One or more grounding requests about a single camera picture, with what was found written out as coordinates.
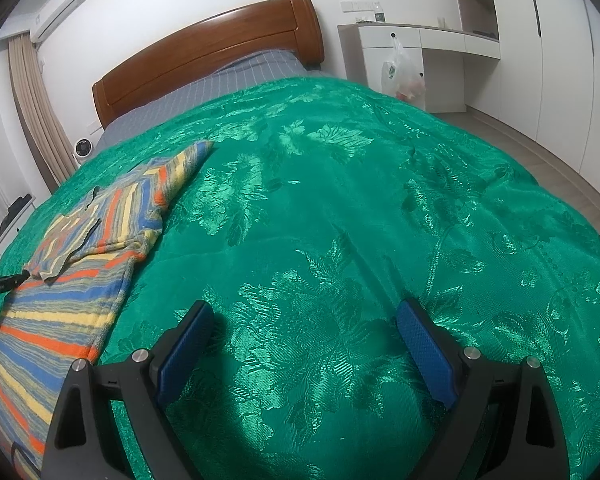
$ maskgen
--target folded cloth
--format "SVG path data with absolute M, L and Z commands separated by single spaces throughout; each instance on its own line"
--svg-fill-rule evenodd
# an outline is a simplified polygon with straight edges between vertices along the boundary
M 162 214 L 211 146 L 196 142 L 173 158 L 134 168 L 106 189 L 94 188 L 68 215 L 56 217 L 26 265 L 31 277 L 6 297 L 0 313 L 0 446 L 23 478 L 36 478 L 42 466 L 71 362 L 98 359 L 134 264 L 154 246 Z

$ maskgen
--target beige curtain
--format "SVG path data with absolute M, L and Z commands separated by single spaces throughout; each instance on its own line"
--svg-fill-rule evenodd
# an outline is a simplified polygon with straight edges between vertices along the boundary
M 24 121 L 54 179 L 62 184 L 77 169 L 72 147 L 51 108 L 29 34 L 9 40 L 11 81 Z

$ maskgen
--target black door handle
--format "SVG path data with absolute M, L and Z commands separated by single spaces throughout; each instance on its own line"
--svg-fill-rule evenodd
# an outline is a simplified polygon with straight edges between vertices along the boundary
M 538 14 L 538 2 L 534 0 L 534 9 L 536 10 L 536 22 L 538 23 L 538 36 L 542 38 L 542 29 L 540 28 L 540 15 Z

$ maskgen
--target metal screw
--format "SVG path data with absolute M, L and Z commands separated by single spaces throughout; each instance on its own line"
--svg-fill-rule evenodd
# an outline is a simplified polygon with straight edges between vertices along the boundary
M 71 363 L 71 368 L 74 372 L 79 372 L 87 365 L 86 359 L 76 359 Z
M 464 355 L 467 359 L 479 359 L 482 353 L 475 346 L 467 346 L 464 349 Z
M 540 360 L 537 357 L 530 355 L 529 357 L 526 358 L 526 364 L 528 364 L 532 368 L 539 368 Z
M 135 352 L 133 352 L 131 354 L 131 358 L 136 362 L 136 363 L 141 363 L 142 361 L 146 361 L 146 359 L 149 357 L 149 351 L 145 350 L 144 348 L 141 348 L 139 350 L 136 350 Z

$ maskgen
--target floral pattern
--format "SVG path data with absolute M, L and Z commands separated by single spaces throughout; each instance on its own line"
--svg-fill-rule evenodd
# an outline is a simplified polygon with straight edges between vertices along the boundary
M 0 274 L 94 186 L 202 138 L 216 150 L 135 273 L 101 361 L 151 346 L 197 298 L 213 306 L 205 355 L 167 410 L 204 478 L 405 478 L 445 415 L 394 326 L 407 296 L 490 358 L 537 356 L 571 480 L 593 471 L 600 237 L 499 150 L 348 82 L 260 85 L 106 150 L 36 210 Z

